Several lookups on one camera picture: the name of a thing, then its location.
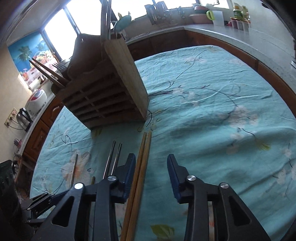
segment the bottle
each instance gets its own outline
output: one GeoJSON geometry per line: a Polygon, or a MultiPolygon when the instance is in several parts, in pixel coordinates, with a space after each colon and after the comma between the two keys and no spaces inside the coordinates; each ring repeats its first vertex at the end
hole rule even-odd
{"type": "Polygon", "coordinates": [[[239,9],[239,6],[234,5],[233,6],[233,14],[236,18],[238,18],[239,20],[241,20],[243,18],[242,12],[239,9]]]}
{"type": "Polygon", "coordinates": [[[248,11],[248,9],[246,8],[246,6],[242,6],[242,16],[243,16],[243,18],[245,18],[246,20],[249,20],[249,19],[250,19],[249,11],[248,11]]]}

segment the white rice cooker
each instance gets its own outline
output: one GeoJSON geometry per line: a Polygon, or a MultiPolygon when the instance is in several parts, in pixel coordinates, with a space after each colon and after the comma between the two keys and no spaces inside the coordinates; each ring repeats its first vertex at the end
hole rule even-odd
{"type": "Polygon", "coordinates": [[[41,108],[45,105],[47,96],[44,90],[36,90],[26,103],[25,109],[29,112],[31,117],[38,114],[41,108]]]}

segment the wooden knife block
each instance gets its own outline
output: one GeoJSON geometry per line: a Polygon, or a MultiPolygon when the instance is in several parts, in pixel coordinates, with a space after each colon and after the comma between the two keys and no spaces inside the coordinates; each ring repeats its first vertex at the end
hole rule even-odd
{"type": "Polygon", "coordinates": [[[53,93],[89,129],[145,121],[148,94],[123,38],[104,42],[104,60],[53,93]]]}

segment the poster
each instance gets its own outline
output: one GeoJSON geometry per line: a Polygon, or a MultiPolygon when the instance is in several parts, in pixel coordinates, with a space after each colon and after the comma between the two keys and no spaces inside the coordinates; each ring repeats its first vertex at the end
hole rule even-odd
{"type": "Polygon", "coordinates": [[[56,71],[52,64],[57,61],[39,32],[31,33],[19,39],[10,45],[8,50],[27,85],[30,85],[30,83],[41,76],[41,73],[29,62],[29,59],[32,57],[56,71]]]}

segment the metal screw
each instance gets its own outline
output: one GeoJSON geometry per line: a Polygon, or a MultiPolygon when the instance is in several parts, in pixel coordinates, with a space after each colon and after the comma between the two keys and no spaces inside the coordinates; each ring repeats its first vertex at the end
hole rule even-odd
{"type": "Polygon", "coordinates": [[[189,176],[187,176],[187,180],[188,180],[188,181],[194,181],[194,180],[196,180],[196,176],[194,176],[194,175],[189,175],[189,176]]]}
{"type": "Polygon", "coordinates": [[[221,183],[220,187],[222,187],[223,189],[227,189],[229,188],[229,185],[227,183],[221,183]]]}
{"type": "Polygon", "coordinates": [[[116,176],[108,176],[108,181],[113,182],[117,179],[116,176]]]}
{"type": "Polygon", "coordinates": [[[75,188],[75,189],[81,189],[81,188],[83,188],[83,184],[82,184],[82,183],[76,183],[76,184],[74,185],[74,188],[75,188]]]}

